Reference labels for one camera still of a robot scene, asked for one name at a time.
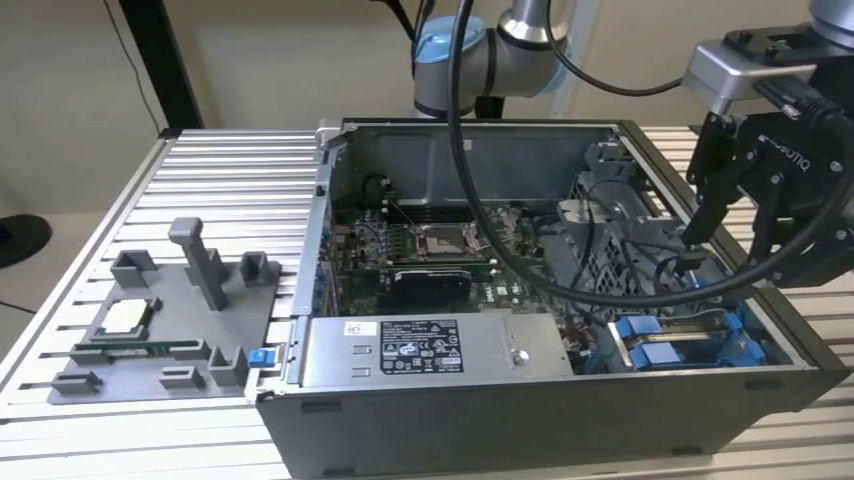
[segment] circuit board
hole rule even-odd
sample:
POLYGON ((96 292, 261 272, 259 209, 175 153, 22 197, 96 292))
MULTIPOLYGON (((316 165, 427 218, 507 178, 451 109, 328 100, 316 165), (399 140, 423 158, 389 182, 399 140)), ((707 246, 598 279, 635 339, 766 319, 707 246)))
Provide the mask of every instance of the circuit board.
MULTIPOLYGON (((381 211, 337 225, 335 259, 341 315, 471 313, 496 309, 555 314, 561 300, 535 291, 489 255, 473 221, 419 224, 416 212, 400 209, 404 223, 381 211)), ((539 275, 551 278, 536 240, 533 221, 523 209, 488 209, 505 246, 539 275)))

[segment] robotic arm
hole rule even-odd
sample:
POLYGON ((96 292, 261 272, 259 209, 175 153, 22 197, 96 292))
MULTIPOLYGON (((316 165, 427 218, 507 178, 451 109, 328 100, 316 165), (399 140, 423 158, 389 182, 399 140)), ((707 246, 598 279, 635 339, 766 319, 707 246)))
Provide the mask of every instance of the robotic arm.
MULTIPOLYGON (((559 0, 553 4, 545 9, 543 0, 513 0, 495 28, 485 28, 483 21, 471 17, 460 75, 463 115, 473 110, 479 96, 532 97, 559 84, 565 73, 552 53, 547 27, 551 26, 555 44, 564 49, 567 23, 563 20, 551 22, 548 17, 560 18, 567 2, 559 0)), ((453 17, 443 17, 428 22, 415 41, 413 104, 423 117, 444 118, 447 115, 453 20, 453 17)))
MULTIPOLYGON (((460 1, 449 34, 445 31, 437 42, 447 44, 444 57, 436 62, 443 63, 441 71, 447 73, 447 109, 436 109, 435 116, 447 116, 460 183, 493 253, 533 287, 580 303, 646 309, 702 301, 762 280, 771 280, 778 286, 818 285, 851 269, 854 256, 847 242, 854 231, 842 212, 848 210, 854 186, 854 123, 842 108, 854 98, 847 95, 854 79, 852 3, 812 0, 811 25, 734 32, 723 41, 698 46, 684 84, 706 100, 712 113, 691 162, 688 180, 698 185, 699 207, 683 243, 691 247, 708 240, 727 205, 744 194, 759 209, 754 222, 756 242, 747 264, 727 279, 675 293, 614 297, 565 288, 531 274, 488 225, 468 171, 460 122, 467 102, 480 93, 476 79, 481 69, 471 52, 481 22, 469 22, 473 0, 460 1), (759 96, 782 113, 736 120, 719 116, 728 113, 735 101, 759 96), (774 245, 779 249, 771 254, 774 245)), ((547 12, 549 1, 519 1, 513 7, 517 5, 547 12)), ((544 14, 541 19, 547 26, 544 14)), ((553 42, 549 48, 552 54, 560 50, 553 42)))
MULTIPOLYGON (((682 240, 706 242, 727 206, 747 196, 758 207, 750 264, 802 231, 854 168, 826 125, 802 118, 815 108, 823 115, 854 111, 854 1, 812 0, 810 13, 810 24, 739 30, 700 43, 683 79, 710 113, 687 172, 699 205, 682 240), (735 102, 758 97, 782 111, 727 116, 735 102)), ((852 214, 850 205, 839 209, 811 247, 776 269, 778 287, 820 285, 854 268, 852 214)))

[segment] black cable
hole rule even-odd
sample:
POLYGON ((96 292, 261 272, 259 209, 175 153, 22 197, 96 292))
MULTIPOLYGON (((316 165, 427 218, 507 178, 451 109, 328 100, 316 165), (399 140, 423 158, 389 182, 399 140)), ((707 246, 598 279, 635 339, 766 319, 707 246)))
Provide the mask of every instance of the black cable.
POLYGON ((535 234, 539 234, 540 232, 543 232, 543 227, 547 227, 548 225, 553 225, 559 221, 560 221, 560 217, 557 216, 556 213, 552 215, 543 215, 531 222, 531 229, 533 230, 535 234))
POLYGON ((567 70, 572 72, 572 75, 575 75, 599 90, 604 90, 614 95, 623 95, 624 97, 648 97, 652 95, 658 95, 659 93, 664 93, 682 85, 682 77, 679 77, 675 80, 664 83, 663 85, 659 85, 658 87, 640 89, 622 88, 604 83, 602 80, 584 73, 584 71, 572 63, 572 60, 569 60, 569 58, 565 56, 565 54, 563 53, 563 49, 560 48, 560 45, 557 45, 557 41, 555 40, 555 34, 551 31, 551 0, 545 1, 545 38, 548 39, 551 50, 555 52, 555 56, 557 57, 557 60, 567 68, 567 70))
POLYGON ((116 17, 112 14, 112 8, 109 7, 109 3, 106 0, 101 0, 104 4, 104 8, 106 9, 106 15, 109 15, 109 23, 112 24, 112 30, 116 32, 116 38, 118 39, 118 45, 121 46, 121 51, 124 52, 124 58, 126 58, 128 63, 130 64, 130 68, 133 69, 133 78, 136 79, 136 88, 138 90, 138 96, 142 99, 142 104, 145 105, 145 110, 148 110, 148 116, 150 117, 150 123, 154 124, 156 134, 160 134, 160 123, 157 122, 157 117, 154 116, 154 112, 150 110, 150 104, 148 103, 148 98, 145 97, 145 90, 142 89, 142 80, 138 76, 138 69, 136 68, 136 64, 133 63, 133 59, 130 58, 130 53, 128 52, 128 47, 124 44, 124 38, 121 38, 121 32, 118 31, 118 25, 116 24, 116 17))
POLYGON ((631 184, 626 180, 620 180, 619 178, 606 178, 604 180, 599 180, 596 183, 594 183, 590 186, 590 188, 587 189, 587 192, 584 192, 584 197, 591 198, 592 200, 596 200, 595 198, 592 198, 592 191, 596 189, 599 185, 606 185, 608 183, 615 183, 618 185, 626 185, 627 187, 631 187, 631 184))
MULTIPOLYGON (((590 195, 587 195, 587 235, 584 237, 584 248, 581 249, 581 256, 577 260, 577 270, 575 271, 575 275, 572 276, 572 281, 569 282, 568 287, 577 287, 577 282, 581 279, 584 271, 590 268, 590 258, 592 256, 592 243, 596 235, 596 222, 592 218, 592 208, 590 207, 590 195)), ((599 320, 591 313, 591 310, 584 309, 577 303, 569 301, 569 307, 572 310, 584 318, 584 321, 588 323, 594 323, 598 326, 604 328, 604 323, 599 320)))
POLYGON ((412 40, 412 48, 409 49, 409 65, 412 67, 412 75, 415 75, 415 57, 417 56, 417 42, 424 31, 424 24, 432 10, 436 7, 436 0, 421 0, 417 4, 417 13, 415 14, 415 38, 412 40))
POLYGON ((8 308, 12 308, 12 309, 14 309, 14 310, 20 310, 21 312, 24 312, 24 313, 29 313, 30 315, 34 315, 34 314, 36 314, 36 311, 34 311, 34 310, 30 310, 30 309, 29 309, 29 308, 26 308, 26 307, 21 307, 20 305, 14 305, 13 303, 4 302, 2 300, 0 300, 0 306, 4 306, 4 307, 8 307, 8 308))
POLYGON ((674 247, 672 245, 667 245, 666 243, 642 242, 640 240, 631 240, 630 238, 623 238, 620 242, 626 242, 628 245, 635 247, 638 251, 640 251, 639 247, 647 247, 647 248, 658 248, 659 250, 666 250, 672 253, 683 252, 682 249, 679 249, 678 247, 674 247))
POLYGON ((670 265, 674 260, 679 260, 679 255, 671 255, 655 265, 655 273, 652 273, 652 289, 655 293, 660 293, 663 290, 662 275, 664 274, 664 270, 667 270, 667 265, 670 265))
POLYGON ((395 14, 395 18, 397 19, 397 23, 400 24, 400 28, 405 32, 405 36, 409 37, 409 42, 415 41, 415 29, 412 28, 412 23, 409 22, 409 17, 405 14, 405 10, 403 9, 403 5, 400 5, 400 0, 379 0, 385 4, 391 13, 395 14))
POLYGON ((715 283, 707 284, 698 289, 672 292, 666 295, 620 297, 614 295, 599 295, 564 288, 528 272, 525 264, 519 261, 509 249, 503 245, 500 237, 497 236, 492 225, 489 225, 483 204, 480 203, 480 198, 477 196, 477 189, 471 178, 468 161, 465 159, 465 150, 463 148, 463 128, 459 107, 459 77, 463 58, 463 40, 472 5, 473 0, 460 1, 451 35, 447 115, 449 147, 459 181, 463 187, 463 192, 465 193, 465 200, 468 201, 472 215, 477 221, 479 230, 487 237, 487 240, 492 242, 495 257, 504 263, 507 268, 509 268, 519 278, 527 281, 533 288, 553 296, 591 305, 603 305, 627 309, 648 309, 695 303, 747 287, 770 276, 790 258, 798 256, 800 252, 803 252, 803 250, 812 244, 812 239, 816 235, 824 231, 830 222, 838 219, 839 211, 844 208, 851 194, 854 193, 854 124, 851 121, 839 113, 823 115, 820 117, 816 129, 832 134, 842 142, 843 153, 840 158, 844 162, 843 172, 826 201, 822 203, 816 215, 810 220, 810 223, 798 232, 794 238, 782 246, 782 248, 758 265, 739 270, 732 276, 715 283))
POLYGON ((424 28, 424 24, 421 22, 421 18, 424 18, 424 3, 427 0, 421 0, 417 2, 417 11, 415 12, 415 36, 412 38, 412 43, 409 45, 409 67, 412 70, 412 76, 415 76, 415 55, 417 53, 417 42, 421 38, 421 30, 424 28))

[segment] black connector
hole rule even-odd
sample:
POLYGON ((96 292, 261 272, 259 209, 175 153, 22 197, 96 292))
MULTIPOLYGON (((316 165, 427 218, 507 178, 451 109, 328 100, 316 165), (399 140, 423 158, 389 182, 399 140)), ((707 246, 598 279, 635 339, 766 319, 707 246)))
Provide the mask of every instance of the black connector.
POLYGON ((684 272, 696 270, 711 255, 712 253, 704 248, 695 248, 679 253, 672 273, 682 276, 684 272))
POLYGON ((810 128, 819 128, 828 118, 842 114, 842 107, 798 77, 760 80, 754 89, 790 119, 806 122, 810 128))

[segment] power supply label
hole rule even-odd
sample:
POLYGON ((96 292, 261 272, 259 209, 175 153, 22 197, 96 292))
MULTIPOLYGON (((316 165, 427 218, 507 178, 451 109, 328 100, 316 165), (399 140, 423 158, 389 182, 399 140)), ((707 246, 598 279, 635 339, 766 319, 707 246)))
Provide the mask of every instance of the power supply label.
POLYGON ((385 375, 463 372, 456 320, 380 322, 379 335, 385 375))

